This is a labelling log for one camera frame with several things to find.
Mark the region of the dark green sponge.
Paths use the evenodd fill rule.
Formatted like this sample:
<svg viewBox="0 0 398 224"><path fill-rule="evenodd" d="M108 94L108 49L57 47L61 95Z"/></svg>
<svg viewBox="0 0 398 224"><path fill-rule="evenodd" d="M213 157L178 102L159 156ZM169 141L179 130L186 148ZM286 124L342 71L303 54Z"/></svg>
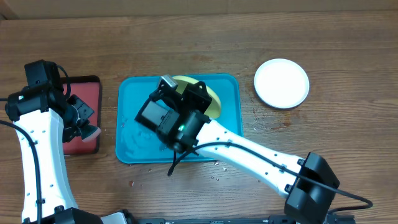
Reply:
<svg viewBox="0 0 398 224"><path fill-rule="evenodd" d="M83 142L95 140L101 133L101 129L97 126L86 125L80 129L80 136Z"/></svg>

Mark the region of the green rimmed plate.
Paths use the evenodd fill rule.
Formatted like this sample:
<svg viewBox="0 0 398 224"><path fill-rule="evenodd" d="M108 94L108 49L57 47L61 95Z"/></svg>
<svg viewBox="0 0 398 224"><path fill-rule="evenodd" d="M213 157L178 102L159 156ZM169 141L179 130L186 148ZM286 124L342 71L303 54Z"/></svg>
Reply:
<svg viewBox="0 0 398 224"><path fill-rule="evenodd" d="M186 89L189 83L190 84L198 83L197 79L183 75L174 76L173 79L177 81L178 84L177 92L180 94L183 93L183 91ZM212 119L217 119L220 117L221 114L221 100L219 99L218 95L208 85L206 85L206 90L209 96L211 97L212 101L207 110L204 112L204 114Z"/></svg>

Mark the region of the white plate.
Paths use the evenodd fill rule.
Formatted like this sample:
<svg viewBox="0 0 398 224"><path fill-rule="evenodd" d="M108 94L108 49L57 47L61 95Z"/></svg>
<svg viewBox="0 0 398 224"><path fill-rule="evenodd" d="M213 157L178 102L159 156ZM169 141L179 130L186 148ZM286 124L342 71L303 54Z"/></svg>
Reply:
<svg viewBox="0 0 398 224"><path fill-rule="evenodd" d="M265 104L287 110L305 101L310 91L310 80L299 64L275 58L256 70L254 89Z"/></svg>

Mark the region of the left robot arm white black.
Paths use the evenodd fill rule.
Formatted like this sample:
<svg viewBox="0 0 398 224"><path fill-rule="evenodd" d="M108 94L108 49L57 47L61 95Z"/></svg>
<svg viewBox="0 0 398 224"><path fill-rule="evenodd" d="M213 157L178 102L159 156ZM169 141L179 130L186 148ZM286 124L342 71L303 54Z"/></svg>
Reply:
<svg viewBox="0 0 398 224"><path fill-rule="evenodd" d="M27 86L8 96L5 111L19 140L24 175L23 223L54 220L61 209L75 209L63 143L75 137L94 140L100 128L90 124L94 114L71 85L63 84L64 68L54 62L38 60L24 66Z"/></svg>

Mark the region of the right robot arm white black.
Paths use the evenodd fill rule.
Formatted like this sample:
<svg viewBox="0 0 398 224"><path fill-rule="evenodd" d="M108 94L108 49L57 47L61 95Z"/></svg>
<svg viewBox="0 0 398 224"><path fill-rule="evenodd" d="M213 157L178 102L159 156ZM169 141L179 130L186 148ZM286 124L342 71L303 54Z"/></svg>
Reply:
<svg viewBox="0 0 398 224"><path fill-rule="evenodd" d="M183 92L174 81L161 81L149 95L135 120L156 133L159 140L180 157L168 174L190 154L225 162L275 190L285 198L284 213L298 223L324 223L338 211L364 210L372 201L340 190L327 161L318 154L306 158L277 152L226 129L205 114L213 101L204 82L188 83ZM337 194L362 205L332 209Z"/></svg>

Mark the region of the black tray with red liquid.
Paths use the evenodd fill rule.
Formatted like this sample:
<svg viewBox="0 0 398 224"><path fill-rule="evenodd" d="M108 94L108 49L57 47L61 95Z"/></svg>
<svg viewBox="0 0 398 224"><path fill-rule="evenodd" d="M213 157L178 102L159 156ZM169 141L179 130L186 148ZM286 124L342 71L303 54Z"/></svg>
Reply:
<svg viewBox="0 0 398 224"><path fill-rule="evenodd" d="M102 86L100 79L95 75L70 77L71 94L78 96L90 108L94 114L89 117L91 125L100 127ZM75 137L72 141L63 144L65 155L94 154L99 150L100 137L95 140L83 142L81 137Z"/></svg>

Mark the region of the teal plastic tray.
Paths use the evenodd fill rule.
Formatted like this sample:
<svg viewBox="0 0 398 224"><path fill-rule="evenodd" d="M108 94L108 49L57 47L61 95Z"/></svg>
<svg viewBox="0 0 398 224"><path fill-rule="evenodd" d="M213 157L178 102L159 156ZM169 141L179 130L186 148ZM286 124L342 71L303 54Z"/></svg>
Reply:
<svg viewBox="0 0 398 224"><path fill-rule="evenodd" d="M239 84L235 77L226 73L191 77L205 82L221 100L221 115L217 122L242 136ZM155 133L135 121L158 81L159 77L132 77L119 87L115 153L125 164L171 163L173 160L173 152L159 141Z"/></svg>

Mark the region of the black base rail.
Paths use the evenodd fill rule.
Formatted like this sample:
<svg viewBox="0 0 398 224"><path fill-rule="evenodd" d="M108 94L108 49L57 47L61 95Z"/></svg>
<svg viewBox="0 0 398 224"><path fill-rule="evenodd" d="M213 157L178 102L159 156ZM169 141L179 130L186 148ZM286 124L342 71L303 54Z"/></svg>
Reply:
<svg viewBox="0 0 398 224"><path fill-rule="evenodd" d="M286 215L271 215L267 218L210 218L210 219L174 219L134 218L128 210L120 210L101 217L103 223L136 223L136 224L297 224Z"/></svg>

